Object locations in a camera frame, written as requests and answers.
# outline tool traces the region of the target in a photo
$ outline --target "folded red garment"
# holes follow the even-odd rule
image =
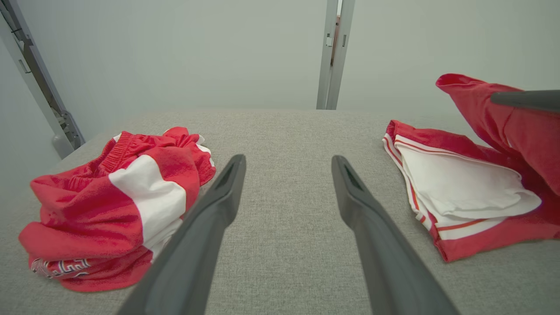
[[[560,195],[560,114],[494,104],[490,101],[494,92],[521,90],[464,75],[442,75],[436,86],[451,96],[482,140],[526,161]]]
[[[182,127],[123,131],[97,159],[34,179],[41,222],[19,236],[31,270],[76,291],[138,282],[216,173],[203,141]]]
[[[410,206],[416,219],[430,231],[434,244],[446,262],[472,256],[481,251],[504,247],[525,240],[560,238],[560,196],[556,195],[541,176],[522,160],[512,159],[494,149],[479,146],[466,136],[436,129],[416,129],[399,121],[391,121],[383,138],[385,150],[405,176]],[[516,216],[489,219],[462,219],[451,214],[433,214],[405,174],[398,145],[403,144],[418,152],[437,153],[455,158],[499,165],[521,175],[522,186],[535,193],[541,204],[535,210]],[[440,185],[453,185],[458,179],[449,177]],[[436,217],[446,219],[438,222]]]

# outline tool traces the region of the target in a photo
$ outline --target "garment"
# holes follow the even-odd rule
[[[403,173],[410,206],[416,214],[416,219],[430,232],[435,246],[445,261],[451,262],[481,251],[488,251],[525,240],[560,238],[560,212],[557,209],[560,205],[560,197],[524,161],[512,159],[494,149],[478,146],[465,136],[436,129],[416,129],[399,121],[389,123],[383,142],[385,150]],[[413,150],[416,154],[424,154],[425,160],[421,160],[421,163],[417,165],[407,165],[403,161],[403,156],[409,154],[409,152],[404,154],[402,152],[407,150]],[[489,184],[488,187],[504,184],[504,187],[511,189],[511,191],[503,195],[496,195],[496,192],[489,192],[486,195],[483,189],[479,189],[484,198],[459,200],[461,202],[452,204],[459,208],[459,212],[454,212],[453,208],[444,207],[448,210],[451,209],[451,211],[440,213],[434,207],[433,200],[442,199],[450,191],[453,196],[456,196],[453,194],[456,191],[452,191],[454,185],[462,187],[470,185],[476,191],[478,189],[476,187],[478,178],[476,174],[471,177],[465,175],[464,172],[461,176],[457,176],[459,173],[443,172],[430,178],[429,172],[434,172],[436,167],[443,168],[443,171],[450,170],[446,169],[442,164],[446,162],[442,162],[442,160],[437,160],[436,163],[439,164],[430,167],[428,162],[431,156],[447,156],[456,160],[453,163],[465,163],[465,161],[470,160],[481,165],[484,164],[484,167],[493,165],[493,168],[499,170],[492,171],[492,176],[485,178],[489,181],[487,183]],[[414,171],[406,171],[406,168],[411,167],[419,172],[428,172],[420,178],[432,180],[432,189],[420,189],[420,191],[415,189],[415,185],[418,183],[414,182]],[[500,172],[502,171],[505,172],[502,177],[502,179],[505,179],[504,183],[500,182],[500,178],[497,178],[497,176],[501,176]],[[515,183],[510,180],[512,177],[508,177],[511,174],[514,177],[517,175],[521,177],[522,187],[515,186]],[[441,193],[436,195],[435,198],[431,198],[438,190],[442,190]],[[522,193],[529,196],[526,198],[528,203],[521,207],[521,211],[519,209],[512,210],[509,207],[519,202],[513,196],[523,190],[525,192]],[[498,198],[487,202],[487,196],[505,196],[507,198]]]
[[[474,132],[494,149],[529,164],[560,195],[560,114],[515,108],[490,101],[494,92],[521,91],[464,75],[441,76],[448,93]]]
[[[182,127],[123,131],[97,159],[34,179],[41,222],[19,236],[30,268],[76,291],[138,282],[216,173],[203,141]]]

